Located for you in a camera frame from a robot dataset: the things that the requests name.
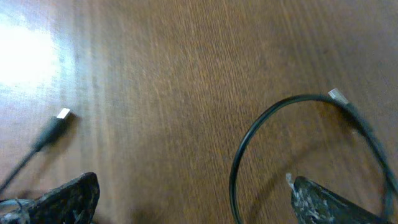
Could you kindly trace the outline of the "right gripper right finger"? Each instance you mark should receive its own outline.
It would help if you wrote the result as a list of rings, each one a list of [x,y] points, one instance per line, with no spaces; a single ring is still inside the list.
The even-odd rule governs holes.
[[[389,223],[316,182],[286,174],[292,189],[291,206],[299,224],[378,224]]]

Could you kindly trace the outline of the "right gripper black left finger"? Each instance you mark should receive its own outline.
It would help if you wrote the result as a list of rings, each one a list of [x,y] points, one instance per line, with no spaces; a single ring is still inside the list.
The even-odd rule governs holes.
[[[13,199],[1,223],[91,223],[100,198],[97,175],[87,172],[34,200]]]

